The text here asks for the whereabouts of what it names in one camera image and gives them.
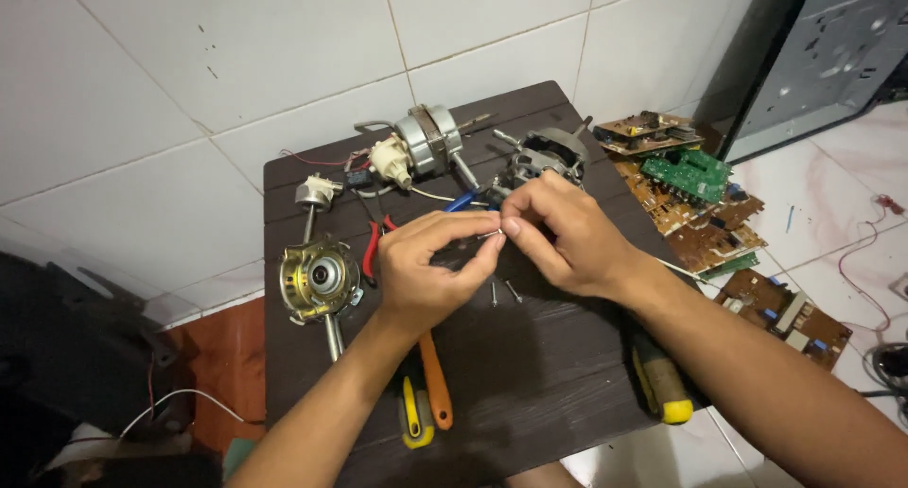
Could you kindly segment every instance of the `white tile floor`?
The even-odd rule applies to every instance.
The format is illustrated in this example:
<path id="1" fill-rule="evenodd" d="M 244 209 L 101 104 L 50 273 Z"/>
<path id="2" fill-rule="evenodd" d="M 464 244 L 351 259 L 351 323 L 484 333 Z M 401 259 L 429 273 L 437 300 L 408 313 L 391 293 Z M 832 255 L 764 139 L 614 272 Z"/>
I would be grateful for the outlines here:
<path id="1" fill-rule="evenodd" d="M 878 107 L 867 116 L 736 166 L 733 180 L 766 202 L 750 226 L 769 246 L 756 270 L 804 289 L 834 318 L 877 327 L 877 309 L 846 285 L 838 273 L 843 253 L 873 237 L 862 221 L 876 220 L 871 199 L 888 193 L 908 206 L 908 104 Z M 794 206 L 791 228 L 788 214 Z M 908 301 L 887 286 L 908 272 L 905 218 L 889 216 L 872 246 L 848 257 L 844 267 L 892 317 L 886 341 L 905 340 Z M 719 279 L 719 285 L 726 278 Z M 707 296 L 716 291 L 704 286 Z M 861 366 L 861 353 L 875 344 L 872 332 L 856 328 L 834 374 L 858 390 L 878 386 Z M 899 423 L 895 401 L 872 403 Z M 624 487 L 799 487 L 798 482 L 757 451 L 715 408 L 695 413 L 689 423 L 659 425 L 622 436 L 563 460 L 585 486 Z"/>

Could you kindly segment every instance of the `dark wooden table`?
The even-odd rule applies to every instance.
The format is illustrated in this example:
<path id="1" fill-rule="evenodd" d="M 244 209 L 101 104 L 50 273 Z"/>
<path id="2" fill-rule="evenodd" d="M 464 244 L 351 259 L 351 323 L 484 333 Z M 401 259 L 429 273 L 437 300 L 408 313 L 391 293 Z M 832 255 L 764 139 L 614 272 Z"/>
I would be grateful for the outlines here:
<path id="1" fill-rule="evenodd" d="M 573 131 L 581 122 L 558 84 L 551 81 L 451 112 L 457 122 L 497 113 L 480 131 L 464 138 L 463 157 L 481 181 L 504 168 L 509 153 L 492 136 L 493 127 L 522 137 L 528 130 L 546 126 Z M 305 152 L 305 158 L 342 160 L 352 151 L 387 138 L 389 132 L 383 129 L 312 149 Z M 592 135 L 584 132 L 581 138 L 593 159 L 586 169 L 585 190 L 596 197 L 634 245 L 675 260 Z M 291 323 L 278 287 L 277 258 L 286 245 L 301 242 L 305 225 L 293 195 L 296 186 L 316 171 L 342 181 L 339 167 L 311 166 L 293 157 L 272 160 L 264 167 L 269 425 L 331 366 L 324 326 Z M 449 196 L 467 188 L 456 175 L 418 185 Z M 402 225 L 444 204 L 417 194 L 391 192 L 382 197 L 381 205 Z M 369 241 L 366 216 L 362 204 L 347 192 L 335 200 L 329 213 L 318 216 L 315 231 L 343 239 L 361 257 Z M 478 486 L 655 423 L 641 409 L 625 367 L 618 329 L 620 309 L 609 302 L 579 299 L 556 290 L 510 244 L 502 253 L 495 277 L 497 308 L 491 307 L 485 285 L 433 331 L 454 408 L 451 430 L 438 433 L 428 447 L 407 449 L 400 437 L 396 401 L 386 391 L 358 437 L 338 486 Z M 511 298 L 501 283 L 504 279 L 524 296 L 522 305 Z M 379 291 L 364 289 L 362 302 L 341 321 L 347 344 L 380 302 Z"/>

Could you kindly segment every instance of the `red-handled pliers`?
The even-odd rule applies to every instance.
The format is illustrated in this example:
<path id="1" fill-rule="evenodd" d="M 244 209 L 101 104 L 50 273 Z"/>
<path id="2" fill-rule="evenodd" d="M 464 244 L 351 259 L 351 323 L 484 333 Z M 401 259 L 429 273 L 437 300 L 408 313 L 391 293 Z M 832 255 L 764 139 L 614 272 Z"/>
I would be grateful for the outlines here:
<path id="1" fill-rule="evenodd" d="M 379 250 L 379 238 L 384 236 L 386 231 L 394 231 L 397 229 L 397 226 L 394 226 L 392 223 L 391 216 L 382 215 L 381 213 L 381 203 L 379 202 L 379 197 L 376 195 L 370 200 L 375 201 L 375 207 L 377 210 L 373 210 L 369 207 L 369 203 L 366 199 L 359 195 L 359 192 L 355 192 L 356 196 L 359 198 L 359 201 L 362 202 L 362 205 L 366 207 L 366 211 L 369 212 L 369 227 L 372 230 L 371 237 L 369 238 L 369 246 L 366 247 L 366 254 L 362 256 L 362 277 L 366 280 L 366 284 L 371 287 L 378 287 L 378 284 L 375 282 L 375 275 L 372 272 L 372 259 L 375 258 L 375 253 Z"/>

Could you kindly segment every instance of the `hand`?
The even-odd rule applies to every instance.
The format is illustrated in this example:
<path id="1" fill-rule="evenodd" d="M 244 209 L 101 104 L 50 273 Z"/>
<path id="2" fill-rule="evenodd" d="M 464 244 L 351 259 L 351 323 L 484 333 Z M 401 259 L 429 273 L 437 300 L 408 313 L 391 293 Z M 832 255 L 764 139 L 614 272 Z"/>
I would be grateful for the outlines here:
<path id="1" fill-rule="evenodd" d="M 493 235 L 460 272 L 428 261 L 452 240 L 484 235 L 501 227 L 498 212 L 432 212 L 379 241 L 384 322 L 413 343 L 465 304 L 495 271 L 504 235 Z"/>
<path id="2" fill-rule="evenodd" d="M 624 238 L 596 200 L 554 171 L 520 186 L 501 205 L 501 228 L 552 285 L 579 296 L 622 300 L 648 256 Z M 545 223 L 554 245 L 540 231 Z"/>

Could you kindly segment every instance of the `orange screwdriver handle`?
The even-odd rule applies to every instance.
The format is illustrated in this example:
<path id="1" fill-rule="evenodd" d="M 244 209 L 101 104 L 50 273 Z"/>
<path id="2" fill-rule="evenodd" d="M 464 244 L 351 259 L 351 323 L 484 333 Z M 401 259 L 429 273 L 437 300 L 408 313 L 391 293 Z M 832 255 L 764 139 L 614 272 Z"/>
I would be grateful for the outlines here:
<path id="1" fill-rule="evenodd" d="M 451 396 L 445 374 L 441 372 L 441 363 L 432 341 L 432 331 L 426 331 L 419 337 L 419 355 L 422 357 L 422 370 L 425 372 L 428 406 L 438 429 L 449 430 L 454 424 L 454 412 L 451 409 Z"/>

